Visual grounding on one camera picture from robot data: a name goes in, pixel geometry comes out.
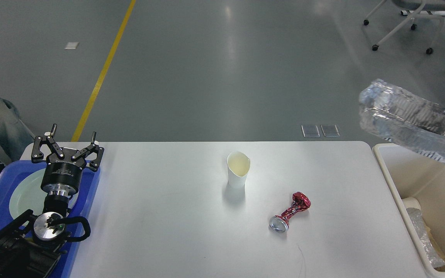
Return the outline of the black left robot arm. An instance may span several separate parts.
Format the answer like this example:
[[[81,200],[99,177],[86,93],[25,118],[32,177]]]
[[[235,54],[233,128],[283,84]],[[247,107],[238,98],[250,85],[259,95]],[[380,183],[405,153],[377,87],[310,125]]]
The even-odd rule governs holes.
[[[31,162],[45,163],[40,188],[46,196],[40,214],[27,209],[0,229],[0,278],[47,278],[67,243],[82,242],[91,235],[84,216],[71,216],[69,202],[80,192],[83,171],[97,172],[104,148],[93,132],[82,149],[60,146],[54,139],[57,125],[37,136]]]

